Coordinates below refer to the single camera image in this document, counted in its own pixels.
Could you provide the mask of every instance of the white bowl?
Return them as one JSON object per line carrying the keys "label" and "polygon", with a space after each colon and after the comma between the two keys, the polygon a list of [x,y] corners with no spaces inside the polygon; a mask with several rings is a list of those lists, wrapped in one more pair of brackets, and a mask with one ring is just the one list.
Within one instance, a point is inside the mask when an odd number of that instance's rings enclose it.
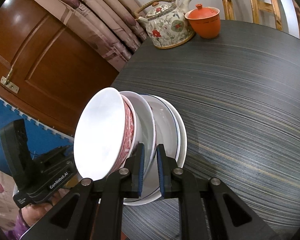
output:
{"label": "white bowl", "polygon": [[[182,168],[184,163],[185,163],[185,159],[186,159],[186,152],[187,152],[187,135],[186,135],[186,127],[183,123],[183,120],[180,116],[180,114],[178,113],[178,111],[175,109],[175,107],[170,104],[167,100],[160,98],[158,96],[154,96],[158,99],[160,99],[162,102],[164,102],[169,108],[170,110],[173,112],[173,114],[175,115],[179,128],[180,128],[180,136],[181,136],[181,140],[180,140],[180,154],[179,157],[177,159],[177,165],[178,167]],[[150,171],[149,171],[149,175],[154,174],[154,172],[156,171],[158,174],[158,167],[157,167],[157,157],[155,157],[154,159],[154,164],[152,165]],[[156,177],[152,178],[152,181],[155,181],[157,184],[157,187],[155,188],[155,190],[147,197],[143,198],[143,199],[138,199],[135,200],[133,202],[124,202],[123,204],[125,205],[129,205],[129,206],[139,206],[139,205],[144,205],[144,204],[148,204],[158,198],[161,197],[161,192],[160,192],[160,188],[159,188],[159,178],[157,179]],[[145,181],[143,183],[144,188],[142,190],[142,193],[144,190],[147,190],[147,187],[145,187]]]}
{"label": "white bowl", "polygon": [[121,96],[123,98],[123,101],[125,101],[125,103],[131,109],[132,115],[133,115],[133,122],[134,122],[134,130],[133,130],[133,138],[132,138],[131,148],[127,155],[127,158],[129,158],[131,156],[131,152],[136,149],[138,143],[142,140],[142,127],[141,127],[140,119],[139,119],[136,111],[134,110],[134,107],[133,107],[132,103],[130,102],[130,100],[127,99],[124,95],[121,95]]}
{"label": "white bowl", "polygon": [[155,124],[152,110],[147,101],[139,94],[132,91],[122,91],[121,95],[124,95],[132,103],[135,112],[137,113],[141,127],[142,127],[142,140],[140,143],[145,145],[145,166],[144,172],[148,165],[151,164],[150,160],[155,155]]}
{"label": "white bowl", "polygon": [[83,178],[102,179],[114,165],[125,127],[124,103],[114,88],[96,93],[84,108],[74,135],[74,160]]}

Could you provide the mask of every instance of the wooden door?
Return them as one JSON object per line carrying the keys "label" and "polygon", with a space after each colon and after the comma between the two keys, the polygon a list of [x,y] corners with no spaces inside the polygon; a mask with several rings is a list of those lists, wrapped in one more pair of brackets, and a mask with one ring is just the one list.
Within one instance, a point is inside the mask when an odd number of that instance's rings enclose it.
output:
{"label": "wooden door", "polygon": [[33,0],[6,0],[0,8],[0,80],[11,67],[19,91],[0,83],[0,96],[69,135],[89,99],[118,74]]}

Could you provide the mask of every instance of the stack of bowls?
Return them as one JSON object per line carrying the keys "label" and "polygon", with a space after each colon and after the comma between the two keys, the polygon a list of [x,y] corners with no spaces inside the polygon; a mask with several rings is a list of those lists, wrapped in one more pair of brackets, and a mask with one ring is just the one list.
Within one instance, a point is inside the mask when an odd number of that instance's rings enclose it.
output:
{"label": "stack of bowls", "polygon": [[74,159],[83,178],[98,180],[124,166],[138,143],[145,145],[142,195],[125,199],[143,205],[160,198],[156,146],[183,167],[186,129],[178,111],[163,98],[114,88],[99,91],[86,105],[74,136]]}

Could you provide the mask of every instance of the plate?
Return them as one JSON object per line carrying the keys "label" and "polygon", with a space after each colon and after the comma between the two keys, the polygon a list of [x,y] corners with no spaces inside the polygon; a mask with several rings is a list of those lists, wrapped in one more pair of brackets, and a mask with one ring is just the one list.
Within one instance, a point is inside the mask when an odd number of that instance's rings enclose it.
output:
{"label": "plate", "polygon": [[[152,95],[141,96],[150,105],[154,116],[156,146],[163,143],[167,156],[177,159],[180,152],[180,130],[175,115],[160,99]],[[151,165],[148,166],[145,174],[148,173]]]}
{"label": "plate", "polygon": [[142,128],[142,139],[141,143],[145,145],[145,166],[144,171],[148,165],[150,165],[150,160],[153,159],[152,156],[155,155],[155,125],[152,110],[147,103],[147,101],[139,94],[132,91],[122,91],[121,95],[124,95],[132,103],[133,108],[140,119],[140,124]]}
{"label": "plate", "polygon": [[[186,152],[187,152],[187,134],[186,134],[186,127],[183,123],[183,120],[180,116],[180,114],[178,113],[178,111],[175,109],[175,107],[170,104],[167,100],[160,98],[158,96],[154,96],[158,99],[160,99],[162,102],[164,102],[167,107],[169,107],[169,109],[173,112],[173,114],[175,115],[179,128],[180,128],[180,154],[179,157],[177,159],[177,165],[178,167],[182,168],[184,163],[185,163],[185,159],[186,159]],[[138,199],[135,200],[133,202],[124,202],[125,205],[129,205],[129,206],[139,206],[139,205],[144,205],[144,204],[148,204],[158,198],[161,197],[161,192],[160,192],[160,188],[159,188],[159,178],[158,178],[158,167],[157,167],[157,157],[155,156],[154,161],[153,161],[153,165],[151,166],[151,169],[149,171],[149,175],[152,174],[153,172],[156,172],[157,177],[153,177],[153,183],[151,185],[155,185],[155,190],[153,190],[152,193],[149,194],[149,196],[143,198],[143,199]],[[142,194],[144,193],[144,190],[148,190],[147,187],[145,187],[145,183],[146,183],[146,179],[143,182],[143,190],[142,190]]]}
{"label": "plate", "polygon": [[74,135],[74,160],[83,178],[102,179],[114,165],[125,127],[124,103],[114,88],[96,93],[84,108]]}

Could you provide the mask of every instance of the teapot handle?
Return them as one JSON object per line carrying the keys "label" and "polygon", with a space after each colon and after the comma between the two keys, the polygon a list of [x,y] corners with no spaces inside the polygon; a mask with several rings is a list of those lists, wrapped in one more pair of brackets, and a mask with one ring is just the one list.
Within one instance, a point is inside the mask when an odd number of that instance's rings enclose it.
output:
{"label": "teapot handle", "polygon": [[154,2],[174,2],[175,0],[152,0],[148,3],[146,3],[145,5],[141,6],[138,10],[136,10],[134,12],[134,16],[136,17],[136,20],[138,20],[139,18],[139,13],[141,11],[143,11],[144,9],[146,9],[147,7],[149,7],[150,5],[152,5]]}

